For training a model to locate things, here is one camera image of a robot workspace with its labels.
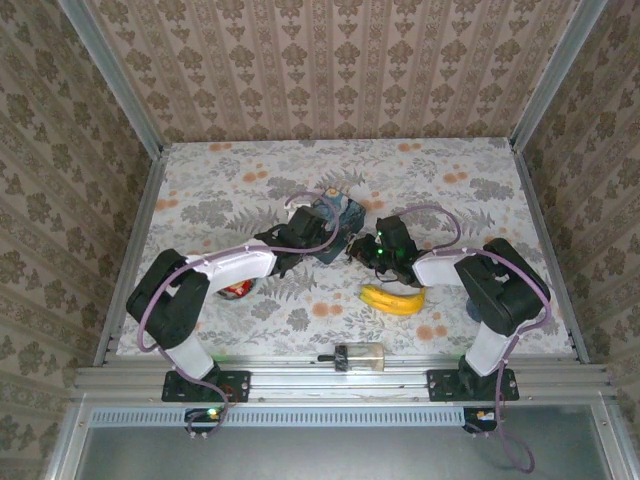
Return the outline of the starry night print box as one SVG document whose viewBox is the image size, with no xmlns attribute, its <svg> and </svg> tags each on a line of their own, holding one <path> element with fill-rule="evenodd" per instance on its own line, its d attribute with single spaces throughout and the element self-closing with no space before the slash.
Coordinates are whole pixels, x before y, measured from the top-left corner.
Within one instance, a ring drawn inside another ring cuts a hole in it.
<svg viewBox="0 0 640 480">
<path fill-rule="evenodd" d="M 335 229 L 335 217 L 328 204 L 332 204 L 339 214 L 339 229 L 341 227 L 349 227 L 349 234 L 358 234 L 360 232 L 364 226 L 366 209 L 339 190 L 329 188 L 323 192 L 320 198 L 314 200 L 311 204 L 311 207 L 326 221 L 322 238 L 323 242 L 332 235 Z M 325 265 L 332 263 L 342 253 L 338 256 L 328 255 L 327 251 L 332 244 L 336 243 L 332 242 L 324 250 L 314 253 L 314 256 Z"/>
</svg>

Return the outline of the yellow banana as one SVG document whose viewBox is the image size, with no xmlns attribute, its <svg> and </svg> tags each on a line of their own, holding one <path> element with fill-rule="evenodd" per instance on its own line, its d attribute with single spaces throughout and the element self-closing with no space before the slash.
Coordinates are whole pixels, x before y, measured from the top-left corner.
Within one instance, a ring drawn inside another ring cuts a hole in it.
<svg viewBox="0 0 640 480">
<path fill-rule="evenodd" d="M 421 288 L 411 295 L 392 294 L 374 285 L 365 285 L 359 298 L 373 309 L 397 316 L 418 313 L 425 303 L 426 289 Z"/>
</svg>

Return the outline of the red snack packet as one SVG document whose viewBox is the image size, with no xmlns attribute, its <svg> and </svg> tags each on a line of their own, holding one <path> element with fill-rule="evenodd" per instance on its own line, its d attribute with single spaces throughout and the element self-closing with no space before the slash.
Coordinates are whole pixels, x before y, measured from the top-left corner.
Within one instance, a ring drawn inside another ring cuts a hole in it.
<svg viewBox="0 0 640 480">
<path fill-rule="evenodd" d="M 247 279 L 227 286 L 217 291 L 217 294 L 225 300 L 239 300 L 246 297 L 254 289 L 254 286 L 255 281 L 253 279 Z"/>
</svg>

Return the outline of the grey metal panel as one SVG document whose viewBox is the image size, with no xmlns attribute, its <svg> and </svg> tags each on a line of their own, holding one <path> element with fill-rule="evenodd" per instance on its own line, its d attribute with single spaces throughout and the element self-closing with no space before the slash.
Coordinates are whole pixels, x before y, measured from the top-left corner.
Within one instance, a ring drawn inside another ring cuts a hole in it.
<svg viewBox="0 0 640 480">
<path fill-rule="evenodd" d="M 619 409 L 510 406 L 502 434 L 460 426 L 93 428 L 71 410 L 45 480 L 640 480 Z"/>
</svg>

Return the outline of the aluminium front mounting rail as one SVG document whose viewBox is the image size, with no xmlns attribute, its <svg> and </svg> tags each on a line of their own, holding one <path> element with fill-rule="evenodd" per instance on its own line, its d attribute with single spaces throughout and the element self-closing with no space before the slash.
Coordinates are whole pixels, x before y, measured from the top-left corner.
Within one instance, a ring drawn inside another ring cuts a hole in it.
<svg viewBox="0 0 640 480">
<path fill-rule="evenodd" d="M 381 372 L 337 373 L 330 363 L 306 357 L 230 357 L 220 367 L 250 372 L 252 405 L 407 406 L 428 402 L 428 371 L 457 363 L 454 357 L 389 356 Z M 601 365 L 517 356 L 509 366 L 521 406 L 590 404 L 615 395 Z M 155 356 L 113 356 L 103 366 L 79 370 L 76 395 L 106 404 L 157 405 L 168 369 Z"/>
</svg>

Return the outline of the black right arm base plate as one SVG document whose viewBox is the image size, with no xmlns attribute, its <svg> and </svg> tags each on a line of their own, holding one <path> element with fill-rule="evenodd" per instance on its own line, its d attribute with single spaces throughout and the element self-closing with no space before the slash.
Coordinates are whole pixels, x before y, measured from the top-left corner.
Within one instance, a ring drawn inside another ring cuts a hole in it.
<svg viewBox="0 0 640 480">
<path fill-rule="evenodd" d="M 434 369 L 426 372 L 426 379 L 432 402 L 493 401 L 498 372 L 480 377 L 473 371 Z"/>
</svg>

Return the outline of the aluminium table side rail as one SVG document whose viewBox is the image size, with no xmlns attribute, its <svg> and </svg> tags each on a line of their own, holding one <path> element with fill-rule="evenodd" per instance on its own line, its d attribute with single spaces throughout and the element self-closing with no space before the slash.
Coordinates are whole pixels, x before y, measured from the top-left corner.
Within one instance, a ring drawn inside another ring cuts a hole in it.
<svg viewBox="0 0 640 480">
<path fill-rule="evenodd" d="M 134 288 L 141 256 L 164 178 L 171 148 L 164 148 L 151 164 L 117 283 L 107 311 L 104 328 L 94 357 L 93 367 L 101 367 L 109 353 L 110 342 L 119 335 L 126 317 L 126 301 Z"/>
<path fill-rule="evenodd" d="M 545 223 L 545 219 L 539 205 L 539 201 L 531 180 L 524 156 L 521 152 L 512 148 L 515 166 L 520 178 L 524 196 L 526 198 L 533 224 L 539 239 L 541 250 L 544 254 L 548 267 L 549 277 L 554 290 L 559 311 L 568 332 L 576 358 L 580 363 L 589 364 L 591 362 L 585 342 L 583 340 L 580 327 L 568 294 L 566 284 L 560 269 L 560 265 L 555 255 L 554 247 Z"/>
</svg>

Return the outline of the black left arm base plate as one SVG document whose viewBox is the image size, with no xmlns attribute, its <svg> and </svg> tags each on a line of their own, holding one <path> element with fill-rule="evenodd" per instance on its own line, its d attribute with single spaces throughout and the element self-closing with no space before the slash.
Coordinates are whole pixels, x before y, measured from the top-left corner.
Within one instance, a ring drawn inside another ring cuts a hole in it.
<svg viewBox="0 0 640 480">
<path fill-rule="evenodd" d="M 203 381 L 215 384 L 232 404 L 246 403 L 249 399 L 249 371 L 212 371 Z M 176 371 L 169 371 L 164 378 L 161 400 L 167 403 L 207 403 L 222 402 L 222 397 L 208 387 L 189 382 Z"/>
</svg>

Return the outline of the aluminium frame post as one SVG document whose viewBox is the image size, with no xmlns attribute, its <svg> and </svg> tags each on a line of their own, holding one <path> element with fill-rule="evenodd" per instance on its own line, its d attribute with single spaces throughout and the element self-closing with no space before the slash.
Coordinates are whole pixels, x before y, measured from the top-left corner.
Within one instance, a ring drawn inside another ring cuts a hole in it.
<svg viewBox="0 0 640 480">
<path fill-rule="evenodd" d="M 58 0 L 62 10 L 84 44 L 109 89 L 122 108 L 139 141 L 150 158 L 157 160 L 163 151 L 163 140 L 147 115 L 139 96 L 127 79 L 115 50 L 90 11 L 87 0 Z"/>
<path fill-rule="evenodd" d="M 558 92 L 607 0 L 580 0 L 517 122 L 510 145 L 522 152 Z"/>
</svg>

